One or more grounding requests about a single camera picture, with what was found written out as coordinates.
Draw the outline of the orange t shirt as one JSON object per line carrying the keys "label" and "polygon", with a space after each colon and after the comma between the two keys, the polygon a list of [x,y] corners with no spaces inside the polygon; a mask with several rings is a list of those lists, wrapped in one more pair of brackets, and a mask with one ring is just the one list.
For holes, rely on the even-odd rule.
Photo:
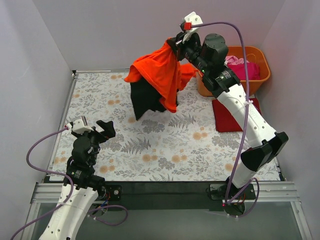
{"label": "orange t shirt", "polygon": [[177,92],[182,91],[198,70],[190,64],[180,64],[167,42],[153,53],[136,59],[124,79],[130,84],[140,80],[146,82],[159,93],[159,103],[168,111],[177,111]]}

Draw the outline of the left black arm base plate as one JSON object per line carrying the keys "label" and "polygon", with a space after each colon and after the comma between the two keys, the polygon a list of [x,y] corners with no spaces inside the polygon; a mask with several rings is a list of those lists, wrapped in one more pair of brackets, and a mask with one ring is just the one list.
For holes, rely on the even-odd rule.
{"label": "left black arm base plate", "polygon": [[122,197],[122,186],[111,184],[102,186],[98,190],[97,201],[119,201]]}

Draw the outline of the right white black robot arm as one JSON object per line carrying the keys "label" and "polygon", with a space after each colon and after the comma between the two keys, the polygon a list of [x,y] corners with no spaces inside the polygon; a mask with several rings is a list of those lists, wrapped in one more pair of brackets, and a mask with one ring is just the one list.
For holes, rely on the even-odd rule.
{"label": "right white black robot arm", "polygon": [[242,128],[250,148],[240,154],[241,162],[232,171],[226,186],[227,195],[237,199],[245,192],[244,186],[258,170],[273,160],[288,142],[288,135],[271,127],[256,107],[246,98],[237,75],[227,66],[229,49],[225,39],[215,33],[208,34],[203,42],[197,33],[186,39],[181,32],[167,40],[176,58],[188,60],[202,74],[202,82]]}

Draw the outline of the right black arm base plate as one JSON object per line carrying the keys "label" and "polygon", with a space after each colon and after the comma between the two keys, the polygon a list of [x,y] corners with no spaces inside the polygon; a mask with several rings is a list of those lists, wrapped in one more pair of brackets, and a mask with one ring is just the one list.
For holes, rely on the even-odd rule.
{"label": "right black arm base plate", "polygon": [[[212,200],[224,200],[227,193],[228,182],[229,179],[225,181],[214,181],[213,183],[209,184],[209,187],[205,190],[205,192]],[[236,188],[233,184],[231,184],[228,199],[230,200],[240,190],[240,188]],[[250,183],[235,199],[239,200],[243,197],[245,197],[245,200],[254,200],[256,198],[256,193],[252,183]]]}

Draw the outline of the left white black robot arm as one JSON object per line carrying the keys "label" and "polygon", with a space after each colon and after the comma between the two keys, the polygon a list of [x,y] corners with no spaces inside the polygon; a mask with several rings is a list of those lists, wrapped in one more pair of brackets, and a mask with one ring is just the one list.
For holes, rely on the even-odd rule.
{"label": "left white black robot arm", "polygon": [[114,138],[116,131],[112,121],[98,120],[96,123],[102,131],[88,126],[84,116],[70,123],[71,134],[76,139],[67,161],[57,209],[40,236],[41,240],[74,240],[92,203],[106,196],[106,181],[95,174],[94,166],[100,145]]}

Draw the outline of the black t shirt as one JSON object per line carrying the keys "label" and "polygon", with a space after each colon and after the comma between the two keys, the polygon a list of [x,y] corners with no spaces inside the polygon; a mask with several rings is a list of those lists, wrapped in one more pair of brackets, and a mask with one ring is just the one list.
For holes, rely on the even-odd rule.
{"label": "black t shirt", "polygon": [[165,112],[166,108],[160,103],[161,94],[144,78],[130,83],[130,98],[135,119],[138,121],[145,112]]}

